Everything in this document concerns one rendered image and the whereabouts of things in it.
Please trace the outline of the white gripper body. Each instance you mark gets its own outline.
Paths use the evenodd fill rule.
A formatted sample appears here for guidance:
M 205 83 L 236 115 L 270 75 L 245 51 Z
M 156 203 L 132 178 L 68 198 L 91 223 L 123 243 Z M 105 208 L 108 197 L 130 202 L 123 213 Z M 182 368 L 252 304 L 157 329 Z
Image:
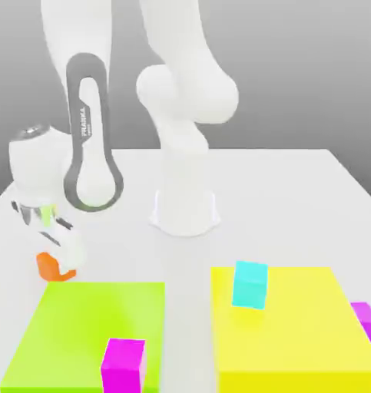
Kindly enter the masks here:
M 55 224 L 39 230 L 46 239 L 46 250 L 53 256 L 61 268 L 80 268 L 87 260 L 87 253 L 79 232 Z

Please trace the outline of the small orange cube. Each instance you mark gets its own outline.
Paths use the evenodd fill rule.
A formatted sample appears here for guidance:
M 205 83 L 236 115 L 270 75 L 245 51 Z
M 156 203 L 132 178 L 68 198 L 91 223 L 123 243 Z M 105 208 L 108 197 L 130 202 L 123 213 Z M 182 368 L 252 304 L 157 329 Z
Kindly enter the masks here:
M 47 282 L 64 282 L 76 276 L 75 270 L 61 274 L 58 261 L 48 253 L 39 253 L 36 261 L 40 277 Z

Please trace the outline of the small magenta cube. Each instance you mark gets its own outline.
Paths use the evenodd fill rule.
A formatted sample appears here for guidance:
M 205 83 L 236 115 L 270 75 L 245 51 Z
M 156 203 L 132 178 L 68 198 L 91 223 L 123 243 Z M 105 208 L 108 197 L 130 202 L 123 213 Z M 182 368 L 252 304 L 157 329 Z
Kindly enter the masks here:
M 142 393 L 146 370 L 144 339 L 110 338 L 101 363 L 103 393 Z

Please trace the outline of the small cyan cube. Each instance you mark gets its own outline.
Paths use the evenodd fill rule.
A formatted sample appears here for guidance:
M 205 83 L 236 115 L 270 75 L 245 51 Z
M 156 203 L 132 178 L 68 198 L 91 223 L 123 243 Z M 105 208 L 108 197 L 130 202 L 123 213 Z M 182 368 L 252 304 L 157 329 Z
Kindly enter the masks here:
M 264 310 L 268 288 L 268 265 L 237 261 L 234 269 L 232 305 Z

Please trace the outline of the small violet cube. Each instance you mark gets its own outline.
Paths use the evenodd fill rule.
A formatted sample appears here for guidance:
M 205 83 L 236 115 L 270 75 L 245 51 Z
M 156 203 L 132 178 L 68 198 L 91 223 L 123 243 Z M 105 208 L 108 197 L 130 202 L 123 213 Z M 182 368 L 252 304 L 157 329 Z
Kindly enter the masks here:
M 351 302 L 350 305 L 371 342 L 371 306 L 367 302 Z

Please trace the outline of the large lime green box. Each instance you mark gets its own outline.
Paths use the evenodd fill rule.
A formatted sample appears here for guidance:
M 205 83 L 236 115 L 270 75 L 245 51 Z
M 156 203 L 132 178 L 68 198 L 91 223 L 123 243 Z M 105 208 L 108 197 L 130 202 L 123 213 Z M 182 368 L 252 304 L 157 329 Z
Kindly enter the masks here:
M 161 393 L 162 282 L 50 282 L 0 384 L 0 393 L 103 393 L 109 339 L 146 342 L 143 393 Z

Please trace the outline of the large yellow box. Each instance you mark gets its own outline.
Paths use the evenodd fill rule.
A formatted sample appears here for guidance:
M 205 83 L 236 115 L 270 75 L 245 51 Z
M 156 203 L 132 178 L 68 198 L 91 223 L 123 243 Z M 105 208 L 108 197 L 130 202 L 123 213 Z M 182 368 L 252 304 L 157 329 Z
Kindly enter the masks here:
M 263 310 L 211 270 L 217 393 L 371 393 L 371 343 L 328 267 L 271 267 Z

